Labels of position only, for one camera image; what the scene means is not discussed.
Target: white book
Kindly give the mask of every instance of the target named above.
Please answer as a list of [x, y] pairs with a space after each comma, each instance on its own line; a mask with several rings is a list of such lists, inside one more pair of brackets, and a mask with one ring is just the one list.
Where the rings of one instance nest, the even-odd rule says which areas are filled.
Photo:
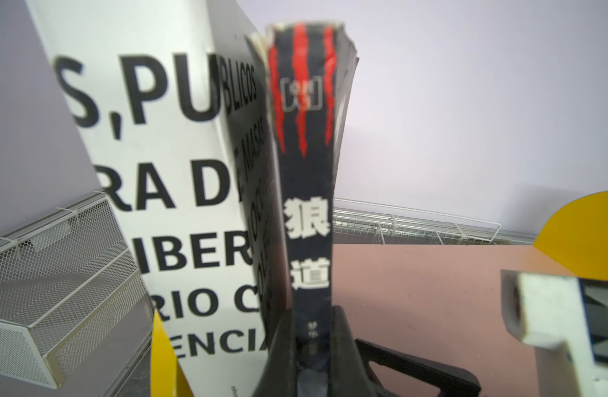
[[27, 4], [192, 392], [250, 396], [267, 355], [255, 273], [276, 280], [269, 332], [286, 284], [266, 271], [284, 250], [254, 26], [235, 0]]

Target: white wall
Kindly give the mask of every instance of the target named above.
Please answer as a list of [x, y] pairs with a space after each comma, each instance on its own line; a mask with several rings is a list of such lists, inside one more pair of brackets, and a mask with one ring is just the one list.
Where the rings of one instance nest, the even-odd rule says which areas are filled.
[[0, 0], [0, 236], [99, 189], [23, 0]]
[[537, 233], [608, 190], [608, 1], [238, 0], [359, 51], [336, 197]]

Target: yellow panel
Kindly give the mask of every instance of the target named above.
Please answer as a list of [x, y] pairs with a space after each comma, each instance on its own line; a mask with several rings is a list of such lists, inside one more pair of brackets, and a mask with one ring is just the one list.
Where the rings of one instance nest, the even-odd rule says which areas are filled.
[[608, 281], [608, 191], [566, 204], [533, 246], [578, 277]]
[[154, 313], [149, 367], [151, 397], [193, 397], [158, 311]]

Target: red stripe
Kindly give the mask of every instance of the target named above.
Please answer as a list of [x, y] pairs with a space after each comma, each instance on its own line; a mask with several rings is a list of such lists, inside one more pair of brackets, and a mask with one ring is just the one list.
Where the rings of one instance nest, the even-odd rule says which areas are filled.
[[268, 66], [271, 69], [271, 93], [273, 94], [273, 107], [275, 108], [275, 133], [280, 142], [282, 153], [286, 153], [284, 146], [284, 109], [282, 108], [282, 94], [280, 92], [280, 76], [277, 73], [277, 49], [275, 45], [268, 50]]
[[324, 29], [324, 51], [326, 52], [324, 92], [326, 92], [326, 104], [328, 107], [328, 117], [326, 117], [326, 146], [328, 146], [332, 139], [332, 119], [335, 115], [335, 90], [332, 86], [332, 77], [335, 74], [335, 67], [337, 66], [337, 53], [332, 42], [333, 33], [330, 26]]
[[308, 109], [308, 36], [306, 25], [298, 23], [293, 29], [293, 72], [300, 88], [298, 101], [300, 108], [295, 123], [300, 136], [300, 151], [306, 157], [306, 110]]

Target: pink surface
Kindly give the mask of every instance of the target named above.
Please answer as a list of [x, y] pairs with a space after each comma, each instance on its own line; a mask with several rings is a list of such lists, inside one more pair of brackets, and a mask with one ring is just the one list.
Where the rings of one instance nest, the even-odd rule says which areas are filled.
[[[482, 397], [538, 397], [533, 348], [507, 333], [500, 270], [573, 276], [532, 246], [334, 246], [333, 304], [355, 338], [462, 367]], [[437, 388], [372, 365], [383, 385], [406, 397]]]

